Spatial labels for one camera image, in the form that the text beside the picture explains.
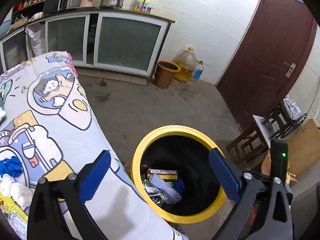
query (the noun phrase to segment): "door lock plate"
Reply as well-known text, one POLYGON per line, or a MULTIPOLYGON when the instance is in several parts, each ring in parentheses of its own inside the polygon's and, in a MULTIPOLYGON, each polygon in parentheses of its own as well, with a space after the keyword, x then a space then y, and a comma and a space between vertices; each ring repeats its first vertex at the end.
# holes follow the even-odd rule
POLYGON ((290 66, 289 69, 288 69, 288 72, 286 73, 286 77, 287 78, 290 78, 292 72, 294 71, 295 67, 297 66, 295 63, 292 63, 291 65, 289 65, 288 63, 284 62, 284 64, 290 66))

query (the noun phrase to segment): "blue cloth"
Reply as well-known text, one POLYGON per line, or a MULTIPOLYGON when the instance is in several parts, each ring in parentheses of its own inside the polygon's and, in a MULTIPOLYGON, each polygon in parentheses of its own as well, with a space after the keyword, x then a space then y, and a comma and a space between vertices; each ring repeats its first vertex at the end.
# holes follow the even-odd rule
POLYGON ((174 182, 174 187, 173 189, 175 189, 179 194, 181 194, 182 192, 185 191, 185 186, 184 186, 184 182, 183 180, 180 178, 180 179, 177 179, 175 182, 174 182))
POLYGON ((22 163, 16 156, 12 156, 11 159, 4 159, 0 161, 0 176, 2 177, 3 174, 7 173, 11 177, 17 178, 22 174, 21 166, 22 163))

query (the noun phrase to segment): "cartoon tablecloth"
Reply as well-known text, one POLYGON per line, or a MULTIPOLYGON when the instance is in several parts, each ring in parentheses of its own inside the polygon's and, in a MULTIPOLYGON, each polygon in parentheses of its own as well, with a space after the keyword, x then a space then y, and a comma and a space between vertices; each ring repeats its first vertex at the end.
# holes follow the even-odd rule
MULTIPOLYGON (((188 239, 148 206, 124 172, 90 108, 71 59, 65 51, 49 52, 0 76, 7 113, 0 125, 0 160, 17 156, 23 173, 16 181, 34 190, 41 177, 65 179, 108 150, 111 168, 93 199, 85 203, 106 237, 188 239)), ((66 204, 60 206, 72 235, 81 239, 66 204)), ((29 208, 1 195, 0 208, 20 238, 27 239, 29 208)))

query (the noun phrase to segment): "countertop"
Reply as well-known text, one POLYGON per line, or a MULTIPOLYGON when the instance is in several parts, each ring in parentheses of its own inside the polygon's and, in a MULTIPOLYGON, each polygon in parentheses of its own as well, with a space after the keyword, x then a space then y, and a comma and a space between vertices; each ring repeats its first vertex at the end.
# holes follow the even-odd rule
POLYGON ((154 18, 154 19, 158 19, 158 20, 163 20, 166 22, 171 23, 175 23, 174 20, 171 19, 167 19, 167 18, 163 18, 160 16, 157 16, 155 14, 148 14, 148 13, 143 13, 143 12, 136 12, 134 10, 127 10, 127 9, 109 9, 109 8, 99 8, 99 7, 79 7, 79 8, 72 8, 72 9, 65 9, 65 10, 61 10, 61 11, 57 11, 55 13, 52 14, 47 14, 44 15, 41 19, 35 20, 33 22, 27 23, 26 25, 21 26, 18 29, 15 29, 14 31, 11 31, 9 33, 7 33, 5 36, 3 36, 0 41, 2 41, 3 39, 5 39, 6 37, 8 37, 9 35, 25 28, 26 26, 32 25, 34 23, 38 23, 38 22, 42 22, 45 21, 51 17, 55 17, 55 16, 63 16, 66 14, 70 14, 70 13, 100 13, 100 12, 113 12, 113 13, 130 13, 130 14, 135 14, 135 15, 140 15, 143 17, 150 17, 150 18, 154 18))

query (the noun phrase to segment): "yellow poster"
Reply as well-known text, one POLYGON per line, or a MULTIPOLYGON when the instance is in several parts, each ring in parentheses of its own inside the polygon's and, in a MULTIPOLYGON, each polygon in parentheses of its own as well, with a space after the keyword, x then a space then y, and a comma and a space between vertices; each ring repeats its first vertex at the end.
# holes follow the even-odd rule
POLYGON ((21 238, 21 240, 27 240, 28 216, 12 200, 12 198, 4 197, 1 193, 0 209, 6 220, 9 222, 10 226, 21 238))

